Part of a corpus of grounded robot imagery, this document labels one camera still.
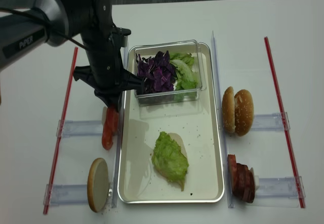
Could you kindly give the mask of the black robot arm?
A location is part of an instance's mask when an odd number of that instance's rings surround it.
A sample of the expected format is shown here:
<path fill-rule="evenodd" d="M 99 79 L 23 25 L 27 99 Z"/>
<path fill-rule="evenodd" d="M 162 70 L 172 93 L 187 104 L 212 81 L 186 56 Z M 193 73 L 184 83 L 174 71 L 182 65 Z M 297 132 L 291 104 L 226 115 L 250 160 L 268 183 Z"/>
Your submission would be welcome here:
<path fill-rule="evenodd" d="M 121 48 L 129 29 L 112 19 L 111 0 L 35 0 L 24 12 L 4 8 L 1 17 L 1 69 L 41 44 L 58 47 L 80 35 L 88 66 L 75 67 L 73 78 L 94 89 L 107 106 L 121 108 L 124 91 L 144 91 L 144 80 L 123 66 Z"/>

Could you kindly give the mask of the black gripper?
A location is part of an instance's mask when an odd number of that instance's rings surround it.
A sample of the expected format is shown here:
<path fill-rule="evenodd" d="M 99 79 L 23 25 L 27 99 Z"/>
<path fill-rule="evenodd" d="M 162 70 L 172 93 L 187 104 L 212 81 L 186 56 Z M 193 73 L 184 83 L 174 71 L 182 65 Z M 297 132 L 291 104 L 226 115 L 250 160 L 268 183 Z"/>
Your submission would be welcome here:
<path fill-rule="evenodd" d="M 114 43 L 112 29 L 107 36 L 96 28 L 81 33 L 82 41 L 87 48 L 89 65 L 76 66 L 73 78 L 92 87 L 96 97 L 100 98 L 108 108 L 113 107 L 119 113 L 122 92 L 134 89 L 142 93 L 144 79 L 124 68 L 120 52 L 122 47 Z"/>

